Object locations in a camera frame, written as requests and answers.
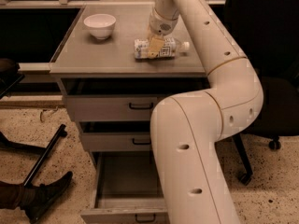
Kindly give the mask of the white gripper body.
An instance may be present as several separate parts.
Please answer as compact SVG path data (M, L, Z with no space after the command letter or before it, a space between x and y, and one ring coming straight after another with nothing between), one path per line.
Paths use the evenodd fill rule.
M178 18L166 19L155 8L149 15L149 30L155 35L170 35L178 23Z

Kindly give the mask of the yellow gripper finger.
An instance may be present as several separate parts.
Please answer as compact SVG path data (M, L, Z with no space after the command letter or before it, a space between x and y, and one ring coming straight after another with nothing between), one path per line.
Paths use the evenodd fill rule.
M156 58L164 46L164 38L160 35L152 35L149 38L148 57Z

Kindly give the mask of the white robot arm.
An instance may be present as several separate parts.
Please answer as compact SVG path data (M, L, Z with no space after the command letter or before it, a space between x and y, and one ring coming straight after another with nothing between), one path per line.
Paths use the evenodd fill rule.
M151 115L170 224L240 224L215 144L258 117L260 80L206 0L156 0L152 13L165 21L183 19L209 81L205 90L163 99Z

